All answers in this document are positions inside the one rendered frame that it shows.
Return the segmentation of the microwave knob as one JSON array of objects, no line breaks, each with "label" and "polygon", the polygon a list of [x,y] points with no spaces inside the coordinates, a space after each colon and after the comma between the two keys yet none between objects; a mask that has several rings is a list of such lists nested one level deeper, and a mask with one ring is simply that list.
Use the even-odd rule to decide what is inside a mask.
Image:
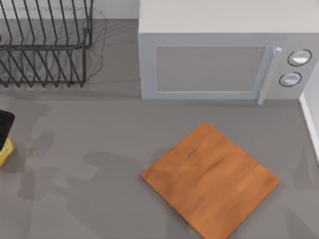
[{"label": "microwave knob", "polygon": [[300,51],[292,52],[287,59],[289,65],[293,67],[300,67],[307,64],[312,58],[312,53],[307,50],[303,49]]},{"label": "microwave knob", "polygon": [[283,87],[293,87],[302,80],[302,75],[298,72],[284,74],[279,79],[279,84]]}]

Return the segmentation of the pale microwave oven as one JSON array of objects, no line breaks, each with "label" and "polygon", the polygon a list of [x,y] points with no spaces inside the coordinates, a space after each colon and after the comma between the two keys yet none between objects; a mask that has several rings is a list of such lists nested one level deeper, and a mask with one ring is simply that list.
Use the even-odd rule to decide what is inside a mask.
[{"label": "pale microwave oven", "polygon": [[[280,37],[282,53],[266,100],[298,100],[319,62],[319,0],[140,0],[141,33],[265,33]],[[311,60],[288,64],[294,51],[307,49]],[[298,72],[293,87],[282,75]]]}]

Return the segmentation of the microwave door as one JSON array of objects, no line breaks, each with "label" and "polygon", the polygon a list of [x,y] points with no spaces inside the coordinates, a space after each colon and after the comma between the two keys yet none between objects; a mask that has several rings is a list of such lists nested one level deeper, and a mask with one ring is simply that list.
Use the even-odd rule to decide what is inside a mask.
[{"label": "microwave door", "polygon": [[144,100],[256,100],[280,37],[265,33],[141,33]]}]

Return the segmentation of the wooden cutting board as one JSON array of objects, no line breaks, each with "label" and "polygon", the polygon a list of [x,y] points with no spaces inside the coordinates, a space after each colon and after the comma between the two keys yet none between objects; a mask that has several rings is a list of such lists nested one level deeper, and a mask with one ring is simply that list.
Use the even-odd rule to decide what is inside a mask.
[{"label": "wooden cutting board", "polygon": [[202,239],[228,239],[279,178],[204,122],[140,177]]}]

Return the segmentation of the yellow object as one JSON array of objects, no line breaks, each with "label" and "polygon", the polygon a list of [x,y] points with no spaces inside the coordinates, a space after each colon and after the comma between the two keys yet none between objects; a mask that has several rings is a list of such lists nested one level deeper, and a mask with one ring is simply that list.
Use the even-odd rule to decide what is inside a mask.
[{"label": "yellow object", "polygon": [[12,140],[8,137],[5,140],[5,143],[0,150],[0,168],[5,164],[8,157],[13,153],[14,151],[14,144]]}]

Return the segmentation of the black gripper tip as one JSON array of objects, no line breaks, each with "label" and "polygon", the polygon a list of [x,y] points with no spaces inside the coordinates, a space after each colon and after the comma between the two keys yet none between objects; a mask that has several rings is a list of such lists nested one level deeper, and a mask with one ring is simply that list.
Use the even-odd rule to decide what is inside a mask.
[{"label": "black gripper tip", "polygon": [[9,135],[14,119],[15,115],[13,113],[0,110],[0,151]]}]

